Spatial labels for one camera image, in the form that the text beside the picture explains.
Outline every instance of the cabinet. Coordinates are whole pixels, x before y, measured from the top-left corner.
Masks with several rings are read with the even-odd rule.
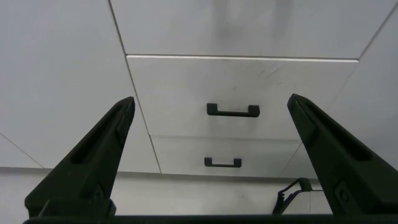
[[[44,168],[136,98],[109,2],[4,1],[0,29],[0,132]],[[119,170],[159,172],[139,104]]]
[[[300,144],[287,100],[298,93],[325,110],[358,64],[157,56],[127,56],[127,61],[162,173],[251,177],[300,173],[282,173]],[[209,116],[208,103],[222,111],[247,112],[256,105],[260,113]],[[242,167],[206,167],[205,157],[241,159]],[[305,157],[293,161],[312,168]]]
[[[374,39],[328,113],[398,169],[398,10]]]

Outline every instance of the cabinet door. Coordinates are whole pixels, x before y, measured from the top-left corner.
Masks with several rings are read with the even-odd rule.
[[[359,58],[396,0],[112,0],[128,54]]]
[[[398,169],[398,10],[380,30],[329,111]]]
[[[107,1],[3,1],[0,30],[0,132],[43,167],[136,98]],[[138,104],[120,170],[159,172]]]

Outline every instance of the drawer handle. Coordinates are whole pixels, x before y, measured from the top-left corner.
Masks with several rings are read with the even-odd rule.
[[[208,103],[207,114],[212,116],[239,116],[245,118],[257,118],[260,115],[260,107],[258,105],[249,105],[248,112],[218,111],[216,103]]]
[[[242,159],[234,159],[233,165],[226,164],[213,164],[213,159],[210,157],[205,157],[205,166],[206,167],[231,167],[231,168],[240,168],[242,166]]]

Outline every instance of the white drawer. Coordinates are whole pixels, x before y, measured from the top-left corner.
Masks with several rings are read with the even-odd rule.
[[[299,139],[287,109],[296,93],[325,109],[356,61],[245,60],[128,56],[149,133],[154,136]],[[209,116],[207,103],[258,118]]]
[[[396,0],[112,0],[128,54],[359,58]]]
[[[279,177],[300,144],[299,141],[167,137],[152,137],[152,142],[163,174],[247,177]],[[240,159],[241,166],[207,167],[206,157],[218,165],[232,165],[234,159]]]

